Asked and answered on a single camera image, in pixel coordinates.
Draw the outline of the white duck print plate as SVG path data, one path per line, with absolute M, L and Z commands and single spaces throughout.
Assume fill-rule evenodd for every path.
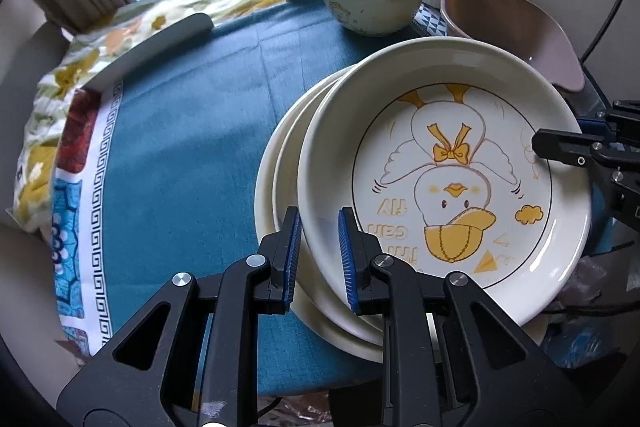
M 584 170 L 536 155 L 541 128 L 575 132 L 551 83 L 463 38 L 388 46 L 334 83 L 312 116 L 297 202 L 314 262 L 346 297 L 344 207 L 382 251 L 421 273 L 460 271 L 518 324 L 559 294 L 585 248 Z

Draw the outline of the pink brown oval dish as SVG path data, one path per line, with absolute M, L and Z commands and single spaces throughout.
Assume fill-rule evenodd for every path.
M 498 46 L 528 63 L 567 92 L 585 87 L 585 77 L 563 28 L 527 0 L 440 0 L 450 36 Z

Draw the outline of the floral yellow green duvet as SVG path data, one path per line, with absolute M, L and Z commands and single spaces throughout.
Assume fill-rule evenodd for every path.
M 73 38 L 64 57 L 38 81 L 29 107 L 9 210 L 17 226 L 32 233 L 50 218 L 53 156 L 76 90 L 129 50 L 189 15 L 204 13 L 221 24 L 283 1 L 144 0 L 124 6 Z

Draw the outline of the blue patterned tablecloth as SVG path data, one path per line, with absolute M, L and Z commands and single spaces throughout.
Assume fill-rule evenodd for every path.
M 52 188 L 62 329 L 84 360 L 178 272 L 198 277 L 254 253 L 262 153 L 327 75 L 414 40 L 370 38 L 300 0 L 225 23 L 104 92 L 80 91 Z

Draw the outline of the yellow pattern white plate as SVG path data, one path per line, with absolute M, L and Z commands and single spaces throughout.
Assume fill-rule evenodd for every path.
M 274 224 L 271 196 L 283 119 L 258 171 L 259 236 L 284 221 Z M 340 208 L 385 254 L 435 277 L 471 275 L 533 340 L 544 338 L 537 285 L 522 274 L 546 234 L 552 183 L 519 109 L 442 69 L 382 79 L 349 69 L 308 131 L 311 181 L 327 174 L 320 194 L 342 196 Z

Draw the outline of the plain white plate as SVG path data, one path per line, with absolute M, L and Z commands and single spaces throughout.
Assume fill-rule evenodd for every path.
M 344 198 L 330 191 L 322 196 L 330 177 L 320 176 L 308 158 L 305 144 L 314 114 L 334 84 L 349 72 L 334 72 L 303 94 L 283 119 L 283 139 L 276 146 L 272 181 L 272 214 L 275 225 L 283 221 L 288 206 L 297 206 L 305 225 L 300 245 L 296 297 L 297 315 L 309 322 L 324 340 L 358 357 L 381 358 L 382 320 L 365 320 L 352 313 L 345 291 L 344 272 L 338 239 L 338 208 Z

